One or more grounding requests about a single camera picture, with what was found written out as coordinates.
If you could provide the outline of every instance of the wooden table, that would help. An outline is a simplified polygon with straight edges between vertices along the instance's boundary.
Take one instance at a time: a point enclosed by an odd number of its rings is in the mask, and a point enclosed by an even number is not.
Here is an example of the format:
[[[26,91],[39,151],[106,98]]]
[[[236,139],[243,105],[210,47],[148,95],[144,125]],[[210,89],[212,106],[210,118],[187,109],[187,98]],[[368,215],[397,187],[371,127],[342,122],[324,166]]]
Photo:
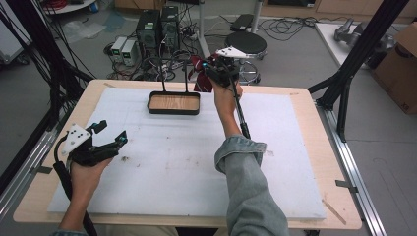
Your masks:
[[[167,83],[168,90],[184,90],[182,83]],[[77,123],[85,126],[106,88],[140,88],[160,90],[160,83],[95,80],[89,83],[86,91],[71,114],[59,138],[63,137],[70,125]],[[316,110],[316,106],[306,89],[244,87],[244,92],[271,93],[289,95],[302,132],[307,153],[322,202],[327,212],[325,220],[290,220],[290,228],[303,229],[359,229],[362,226],[356,205],[349,190],[337,187],[335,180],[344,180],[334,152],[331,148],[325,128]],[[52,167],[53,153],[45,158],[43,166]],[[58,176],[38,173],[14,214],[18,222],[60,222],[63,213],[48,212],[48,205],[53,197]],[[94,223],[133,224],[133,225],[170,225],[194,227],[225,227],[224,217],[190,217],[190,216],[157,216],[130,214],[91,214]]]

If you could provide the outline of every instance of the floor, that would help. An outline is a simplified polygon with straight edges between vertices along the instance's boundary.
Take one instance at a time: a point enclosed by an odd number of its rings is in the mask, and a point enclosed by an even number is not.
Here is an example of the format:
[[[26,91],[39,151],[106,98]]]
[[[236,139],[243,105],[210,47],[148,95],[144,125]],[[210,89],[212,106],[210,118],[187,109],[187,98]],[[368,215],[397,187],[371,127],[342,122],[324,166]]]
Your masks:
[[[207,4],[208,12],[218,7]],[[196,8],[192,17],[197,16]],[[98,23],[107,29],[98,37],[83,39],[71,48],[97,78],[106,78],[112,72],[103,48],[117,35],[134,31],[137,16],[121,15],[111,4],[97,14],[88,11],[59,17],[63,24],[71,21]],[[227,16],[229,21],[235,17]],[[206,19],[206,29],[211,34],[228,34],[228,25],[222,18]],[[254,61],[262,73],[259,86],[308,88],[334,74],[338,68],[318,32],[302,28],[289,40],[278,41],[262,30],[258,34],[268,43],[268,55]],[[223,44],[223,39],[207,37],[211,51]],[[61,41],[57,44],[63,48]],[[174,82],[182,80],[177,75]],[[49,87],[33,64],[11,65],[0,71],[0,173],[6,169],[34,127],[48,109]],[[323,94],[318,91],[313,98]],[[417,116],[404,114],[372,78],[370,70],[360,70],[351,85],[346,139],[355,157],[368,192],[378,211],[387,235],[417,235]],[[13,211],[19,196],[0,222],[0,235],[47,235],[56,228],[54,224],[24,224],[13,220]],[[291,230],[292,235],[305,235],[302,230]],[[322,230],[320,235],[369,235],[366,226],[360,230]]]

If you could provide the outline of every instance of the white board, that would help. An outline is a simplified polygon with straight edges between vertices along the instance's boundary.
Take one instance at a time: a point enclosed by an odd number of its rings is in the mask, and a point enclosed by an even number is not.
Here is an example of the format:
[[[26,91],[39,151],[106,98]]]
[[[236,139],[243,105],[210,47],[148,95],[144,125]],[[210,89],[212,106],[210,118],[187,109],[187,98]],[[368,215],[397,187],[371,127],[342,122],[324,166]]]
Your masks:
[[[112,142],[123,130],[129,142],[104,171],[89,212],[225,216],[226,179],[213,158],[224,134],[213,94],[201,93],[199,115],[181,116],[149,114],[149,93],[107,88],[91,115],[88,126],[108,124],[93,136],[95,145]],[[290,219],[325,218],[290,97],[245,93],[241,105],[252,139],[268,145],[262,170],[283,212]],[[67,205],[58,186],[48,210],[62,212]]]
[[[335,24],[324,24],[324,23],[316,23],[316,29],[319,32],[322,40],[325,41],[328,50],[331,53],[333,59],[337,62],[337,65],[341,66],[344,60],[346,60],[347,55],[349,55],[352,48],[346,44],[344,41],[336,41],[334,40],[334,31],[339,29],[341,25]],[[350,32],[352,33],[357,26],[351,26]],[[361,69],[369,69],[369,67],[365,64],[362,64]]]

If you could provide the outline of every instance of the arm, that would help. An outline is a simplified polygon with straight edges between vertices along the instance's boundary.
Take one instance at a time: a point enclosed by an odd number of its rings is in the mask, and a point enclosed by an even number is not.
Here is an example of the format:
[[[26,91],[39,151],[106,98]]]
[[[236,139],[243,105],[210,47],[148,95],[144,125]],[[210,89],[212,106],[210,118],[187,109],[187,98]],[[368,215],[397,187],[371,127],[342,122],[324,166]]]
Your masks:
[[[89,206],[89,201],[98,186],[101,174],[110,161],[111,159],[103,160],[93,167],[81,166],[75,162],[72,163],[72,199],[59,224],[59,230],[52,235],[86,235],[81,232],[83,229],[83,218]]]
[[[241,135],[234,119],[232,91],[216,83],[213,88],[214,103],[226,136],[214,159],[216,169],[227,178],[229,235],[289,235],[286,217],[270,195],[260,168],[266,145]]]

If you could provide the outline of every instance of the rectangular tray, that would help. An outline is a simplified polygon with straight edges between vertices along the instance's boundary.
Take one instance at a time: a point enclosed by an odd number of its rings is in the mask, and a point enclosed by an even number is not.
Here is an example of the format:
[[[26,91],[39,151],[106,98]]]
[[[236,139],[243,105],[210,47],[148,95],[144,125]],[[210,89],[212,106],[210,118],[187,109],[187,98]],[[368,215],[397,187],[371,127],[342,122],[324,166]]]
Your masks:
[[[149,95],[150,114],[198,115],[200,94],[197,92],[153,91]]]

